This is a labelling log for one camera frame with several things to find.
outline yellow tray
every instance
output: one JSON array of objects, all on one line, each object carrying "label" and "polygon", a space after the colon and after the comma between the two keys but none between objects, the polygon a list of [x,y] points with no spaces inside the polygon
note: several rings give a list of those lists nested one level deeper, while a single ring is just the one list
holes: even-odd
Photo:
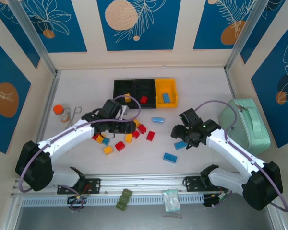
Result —
[{"label": "yellow tray", "polygon": [[[156,78],[156,108],[176,108],[178,94],[174,78]],[[168,93],[170,103],[164,103],[163,94]]]}]

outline small plastic packet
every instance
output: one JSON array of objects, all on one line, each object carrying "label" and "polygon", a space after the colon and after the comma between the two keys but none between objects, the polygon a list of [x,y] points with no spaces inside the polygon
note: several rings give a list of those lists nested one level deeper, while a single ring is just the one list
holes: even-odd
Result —
[{"label": "small plastic packet", "polygon": [[182,218],[180,211],[180,202],[178,197],[177,189],[169,189],[163,192],[165,212],[163,212],[163,217],[175,217]]}]

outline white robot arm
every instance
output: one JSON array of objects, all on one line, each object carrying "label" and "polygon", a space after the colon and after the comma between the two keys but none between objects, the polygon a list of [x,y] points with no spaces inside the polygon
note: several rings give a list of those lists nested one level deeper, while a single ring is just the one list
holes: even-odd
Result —
[{"label": "white robot arm", "polygon": [[[103,108],[85,114],[76,124],[56,136],[35,144],[29,141],[24,144],[19,160],[16,165],[16,173],[21,175],[31,158],[45,148],[32,162],[25,172],[24,180],[34,191],[39,191],[47,185],[64,185],[74,188],[76,191],[83,191],[85,176],[76,168],[54,168],[53,163],[68,150],[94,135],[108,130],[110,133],[132,133],[135,131],[135,122],[122,122],[123,116],[129,108],[114,100],[107,100]],[[101,119],[111,119],[111,122],[88,122]]]},{"label": "white robot arm", "polygon": [[274,162],[265,163],[231,138],[226,139],[224,130],[216,122],[203,122],[193,109],[185,111],[179,117],[184,125],[176,125],[171,137],[181,138],[188,143],[187,149],[203,143],[220,153],[239,171],[232,173],[220,169],[217,165],[210,165],[201,172],[200,177],[206,189],[221,186],[242,195],[254,209],[262,210],[278,197],[264,172],[272,179],[280,193],[283,193],[280,169]]},{"label": "white robot arm", "polygon": [[[37,144],[27,142],[21,152],[15,171],[21,175],[28,161],[42,147],[48,145],[30,165],[25,172],[24,180],[35,191],[45,188],[47,185],[65,185],[76,191],[83,191],[85,176],[77,169],[53,169],[52,164],[65,152],[94,135],[108,130],[112,133],[132,133],[135,131],[135,123],[130,122],[99,122],[87,124],[87,122],[100,119],[122,120],[128,111],[127,106],[122,106],[114,100],[107,100],[104,107],[85,114],[74,126],[62,133]],[[271,162],[266,164],[263,160],[251,155],[241,146],[228,138],[225,139],[224,130],[212,120],[203,122],[193,109],[180,114],[183,125],[173,128],[171,137],[181,138],[188,143],[187,149],[200,143],[208,145],[223,157],[225,157],[240,173],[232,173],[211,165],[201,172],[201,183],[208,189],[210,186],[221,186],[242,195],[255,209],[261,210],[277,197],[275,189],[258,169],[263,169],[283,192],[279,167]]]}]

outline red lego brick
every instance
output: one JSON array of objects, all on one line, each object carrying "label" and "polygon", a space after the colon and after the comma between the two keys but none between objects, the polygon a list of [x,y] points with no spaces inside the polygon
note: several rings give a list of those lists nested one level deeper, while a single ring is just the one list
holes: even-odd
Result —
[{"label": "red lego brick", "polygon": [[92,137],[92,139],[96,140],[99,134],[96,134],[95,136]]},{"label": "red lego brick", "polygon": [[140,103],[141,103],[141,104],[146,104],[147,99],[148,99],[148,97],[142,96],[142,98],[141,98],[141,100],[140,100]]},{"label": "red lego brick", "polygon": [[137,138],[139,137],[139,135],[140,135],[140,133],[139,133],[138,131],[134,131],[134,132],[132,133],[132,136],[133,136],[135,139],[137,139]]},{"label": "red lego brick", "polygon": [[153,141],[154,135],[155,135],[154,132],[149,131],[149,133],[148,133],[148,135],[147,135],[147,137],[146,137],[146,140]]},{"label": "red lego brick", "polygon": [[146,128],[144,125],[140,124],[138,127],[138,130],[140,131],[141,134],[146,133]]},{"label": "red lego brick", "polygon": [[116,147],[116,149],[117,149],[118,151],[121,151],[121,150],[123,150],[123,149],[125,148],[125,144],[124,144],[122,141],[120,141],[119,143],[117,143],[117,144],[115,145],[115,147]]}]

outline mint green bag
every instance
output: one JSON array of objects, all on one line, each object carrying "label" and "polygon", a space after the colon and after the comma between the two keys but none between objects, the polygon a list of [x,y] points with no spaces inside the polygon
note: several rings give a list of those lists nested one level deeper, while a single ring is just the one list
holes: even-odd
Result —
[{"label": "mint green bag", "polygon": [[[228,135],[249,153],[259,155],[270,146],[270,137],[253,99],[233,99],[229,102],[237,112],[238,119]],[[235,115],[228,106],[219,118],[222,129],[230,126]]]}]

